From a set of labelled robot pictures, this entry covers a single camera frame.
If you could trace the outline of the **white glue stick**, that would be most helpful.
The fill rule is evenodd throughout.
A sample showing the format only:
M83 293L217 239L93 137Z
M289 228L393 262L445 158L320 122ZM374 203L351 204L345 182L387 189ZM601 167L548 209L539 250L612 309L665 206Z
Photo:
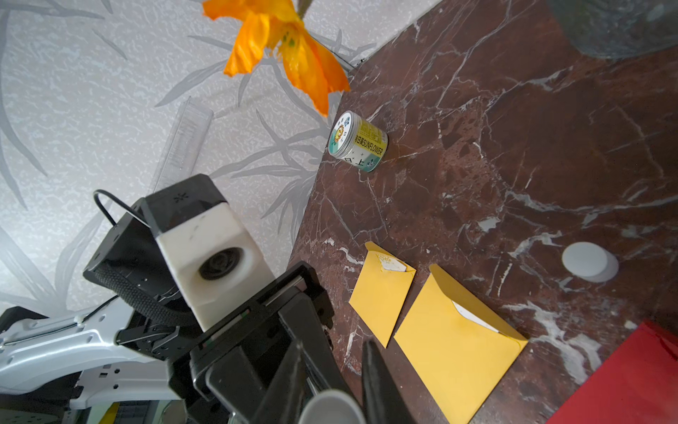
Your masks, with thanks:
M298 424L366 424L358 402L341 390L325 390L303 408Z

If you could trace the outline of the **clear acrylic wall shelf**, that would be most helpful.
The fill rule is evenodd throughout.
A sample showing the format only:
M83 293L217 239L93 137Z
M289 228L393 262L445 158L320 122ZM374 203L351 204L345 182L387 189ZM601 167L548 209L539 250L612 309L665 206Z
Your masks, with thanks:
M213 117L210 108L192 97L180 105L155 168L150 194L192 176Z

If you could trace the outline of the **red envelope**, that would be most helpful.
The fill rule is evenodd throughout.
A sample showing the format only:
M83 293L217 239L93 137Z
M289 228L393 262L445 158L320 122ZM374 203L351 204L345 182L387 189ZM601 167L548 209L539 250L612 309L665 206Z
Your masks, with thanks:
M676 423L676 335L641 323L548 421Z

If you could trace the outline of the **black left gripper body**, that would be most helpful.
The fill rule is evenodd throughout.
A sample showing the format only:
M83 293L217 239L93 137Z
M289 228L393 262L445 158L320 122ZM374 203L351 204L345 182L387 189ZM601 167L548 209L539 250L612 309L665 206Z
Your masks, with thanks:
M302 408L314 392L347 392L328 337L334 309L307 263L275 277L209 330L199 326L155 238L222 202L213 180L199 174L142 197L113 226L84 274L144 318L141 328L122 331L118 342L166 361L169 387L198 423L229 416L252 423L296 341L305 360Z

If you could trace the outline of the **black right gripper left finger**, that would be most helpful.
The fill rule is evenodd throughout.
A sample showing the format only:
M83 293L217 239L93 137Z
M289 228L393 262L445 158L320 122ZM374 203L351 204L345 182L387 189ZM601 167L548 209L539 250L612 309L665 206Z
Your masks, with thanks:
M252 423L298 422L305 398L303 344L292 342L259 405Z

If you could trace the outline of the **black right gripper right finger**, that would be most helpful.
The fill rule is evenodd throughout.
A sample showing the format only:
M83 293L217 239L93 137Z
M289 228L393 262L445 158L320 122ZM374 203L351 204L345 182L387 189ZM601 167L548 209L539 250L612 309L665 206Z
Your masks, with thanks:
M374 339L363 344L362 386L367 423L415 422Z

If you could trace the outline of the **round sunflower label jar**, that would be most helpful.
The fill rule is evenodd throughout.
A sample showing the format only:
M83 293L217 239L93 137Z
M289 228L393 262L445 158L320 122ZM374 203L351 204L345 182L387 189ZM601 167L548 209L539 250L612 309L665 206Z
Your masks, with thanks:
M372 172L388 148L388 136L353 111L340 116L328 139L332 157L363 172Z

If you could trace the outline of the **artificial flower bouquet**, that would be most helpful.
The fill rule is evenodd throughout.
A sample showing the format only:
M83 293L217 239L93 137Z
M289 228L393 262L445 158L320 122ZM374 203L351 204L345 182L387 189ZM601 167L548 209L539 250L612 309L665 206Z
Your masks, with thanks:
M211 0L202 7L211 20L231 18L242 23L225 75L251 73L269 52L284 66L291 86L305 93L323 117L329 113L329 95L350 90L344 69L310 35L291 1Z

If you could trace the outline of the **small yellow envelope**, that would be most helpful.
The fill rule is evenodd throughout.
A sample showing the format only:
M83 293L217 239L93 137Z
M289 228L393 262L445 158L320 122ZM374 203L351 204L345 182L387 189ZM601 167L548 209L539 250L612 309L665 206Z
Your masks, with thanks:
M374 242L367 242L365 247L367 257L352 292L350 305L386 348L416 270Z

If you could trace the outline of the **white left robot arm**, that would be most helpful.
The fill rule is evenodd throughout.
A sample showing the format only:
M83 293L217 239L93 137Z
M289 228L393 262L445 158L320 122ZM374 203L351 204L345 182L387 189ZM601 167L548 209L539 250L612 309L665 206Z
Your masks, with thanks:
M115 298L61 318L2 316L3 397L74 409L178 398L196 423L364 419L314 269L275 277L209 176L128 206L84 275Z

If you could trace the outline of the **blue textured glass vase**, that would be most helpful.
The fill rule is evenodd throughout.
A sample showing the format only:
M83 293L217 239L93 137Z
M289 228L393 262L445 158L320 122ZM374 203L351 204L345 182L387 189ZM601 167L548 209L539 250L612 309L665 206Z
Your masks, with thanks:
M592 58L635 58L677 45L677 3L671 0L549 1L572 46Z

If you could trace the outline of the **large yellow envelope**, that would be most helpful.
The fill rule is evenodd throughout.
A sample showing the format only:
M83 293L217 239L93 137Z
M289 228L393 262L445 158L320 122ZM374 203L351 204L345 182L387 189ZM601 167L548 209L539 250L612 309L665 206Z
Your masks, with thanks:
M430 275L395 340L450 423L468 423L528 339L442 267Z

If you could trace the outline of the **white glue stick cap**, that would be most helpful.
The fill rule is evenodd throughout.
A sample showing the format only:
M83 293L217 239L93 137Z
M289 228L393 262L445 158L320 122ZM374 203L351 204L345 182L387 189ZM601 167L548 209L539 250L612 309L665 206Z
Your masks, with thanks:
M569 245L561 255L563 266L572 275L591 283L605 283L619 272L619 261L607 249L591 242Z

